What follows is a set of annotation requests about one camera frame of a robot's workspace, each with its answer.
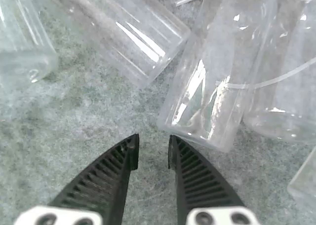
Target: clear plastic tube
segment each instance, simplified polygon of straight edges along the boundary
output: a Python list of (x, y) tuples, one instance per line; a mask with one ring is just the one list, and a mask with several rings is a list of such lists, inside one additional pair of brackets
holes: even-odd
[(0, 0), (0, 85), (22, 88), (58, 65), (57, 54), (29, 0)]
[[(93, 41), (108, 64), (139, 87), (161, 73), (190, 34), (157, 0), (52, 1)], [(47, 2), (36, 3), (49, 9)]]

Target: black plastic part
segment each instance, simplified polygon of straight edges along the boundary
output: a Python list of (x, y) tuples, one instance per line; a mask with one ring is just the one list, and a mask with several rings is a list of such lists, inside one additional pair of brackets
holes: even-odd
[(77, 175), (50, 206), (94, 211), (102, 216), (103, 225), (120, 225), (138, 152), (138, 135), (116, 144)]
[(216, 168), (177, 136), (170, 137), (168, 165), (176, 172), (178, 225), (194, 208), (244, 206)]

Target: clear plastic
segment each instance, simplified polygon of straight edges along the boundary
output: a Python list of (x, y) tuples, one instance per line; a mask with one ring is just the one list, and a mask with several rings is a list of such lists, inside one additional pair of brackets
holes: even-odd
[(244, 123), (285, 141), (316, 143), (316, 0), (278, 0)]
[(204, 0), (158, 126), (229, 151), (276, 0)]
[(25, 87), (57, 66), (57, 54), (30, 1), (0, 0), (0, 87)]
[(51, 0), (90, 38), (101, 55), (138, 87), (170, 63), (190, 29), (157, 0)]
[(316, 148), (309, 155), (287, 189), (295, 201), (316, 216)]

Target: transparent bottle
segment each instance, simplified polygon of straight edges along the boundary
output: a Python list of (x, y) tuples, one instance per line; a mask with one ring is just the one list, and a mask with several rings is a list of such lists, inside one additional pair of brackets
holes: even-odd
[(190, 29), (157, 0), (35, 2), (47, 9), (58, 6), (82, 35), (93, 41), (108, 64), (138, 87), (146, 87), (162, 72), (190, 34)]
[(0, 0), (0, 88), (25, 87), (57, 66), (57, 54), (30, 1)]
[(316, 143), (316, 0), (278, 0), (244, 123), (285, 141)]
[(158, 126), (229, 151), (276, 0), (204, 0)]

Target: plastic bottle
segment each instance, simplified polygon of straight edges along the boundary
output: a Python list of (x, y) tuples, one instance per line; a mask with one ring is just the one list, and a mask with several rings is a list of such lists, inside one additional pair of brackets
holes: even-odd
[(276, 0), (204, 0), (158, 126), (229, 151)]

